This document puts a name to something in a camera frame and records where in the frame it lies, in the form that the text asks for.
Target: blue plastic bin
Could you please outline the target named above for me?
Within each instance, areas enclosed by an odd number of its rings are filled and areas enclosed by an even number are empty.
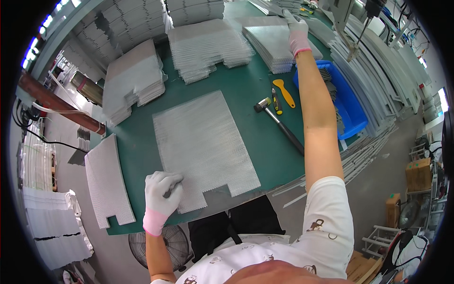
[[[341,135],[337,132],[337,138],[339,140],[347,139],[366,127],[367,117],[350,86],[333,63],[327,60],[317,60],[316,63],[318,69],[326,68],[328,70],[331,75],[331,83],[337,88],[334,105],[339,110],[339,115],[342,117],[345,126],[344,134]],[[299,88],[298,69],[293,76],[293,82]]]

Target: hand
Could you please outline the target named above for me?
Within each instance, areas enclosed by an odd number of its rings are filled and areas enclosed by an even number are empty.
[[[309,27],[306,22],[303,19],[298,22],[287,9],[282,9],[282,13],[287,20],[288,28],[290,30],[288,42],[290,43],[290,51],[293,56],[296,56],[300,51],[312,51],[307,39]]]
[[[160,236],[167,218],[177,209],[183,196],[183,175],[154,172],[145,178],[145,216],[143,228],[152,236]],[[164,194],[173,187],[168,198]]]

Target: black pants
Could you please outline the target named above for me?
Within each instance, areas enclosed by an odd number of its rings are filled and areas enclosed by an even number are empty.
[[[231,236],[239,240],[237,234],[285,234],[266,195],[230,209],[230,218],[221,212],[189,222],[188,226],[193,262],[211,254]]]

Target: screwdriver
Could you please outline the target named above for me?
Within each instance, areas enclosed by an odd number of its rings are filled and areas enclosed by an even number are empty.
[[[271,88],[271,96],[273,98],[273,105],[274,105],[274,110],[276,111],[276,114],[281,115],[282,106],[281,106],[281,103],[279,102],[279,99],[277,98],[276,90],[274,88]]]

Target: concrete floor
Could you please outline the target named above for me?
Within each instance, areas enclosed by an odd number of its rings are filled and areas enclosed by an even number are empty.
[[[66,84],[66,89],[83,110],[91,112],[91,103],[69,84]],[[74,105],[62,90],[58,90],[57,94]],[[57,114],[49,114],[49,118],[44,133],[48,140],[78,146],[77,124]],[[414,145],[417,129],[423,125],[422,116],[415,115],[397,124],[399,129],[390,136],[378,158],[347,185],[355,226],[356,250],[363,246],[361,238],[370,234],[373,225],[385,225],[386,198],[391,193],[405,193],[405,166],[409,162],[407,153]],[[82,209],[82,222],[95,251],[89,263],[96,271],[97,279],[102,284],[149,283],[148,270],[133,257],[128,236],[109,236],[105,229],[99,229],[90,200],[85,168],[67,163],[74,150],[63,145],[56,145],[56,150],[58,191],[66,192],[72,189],[77,195]],[[303,193],[304,189],[298,187],[276,197],[269,195],[281,227],[291,236],[291,241],[301,234],[306,199],[303,198],[287,208],[282,207]],[[188,232],[187,225],[182,227]]]

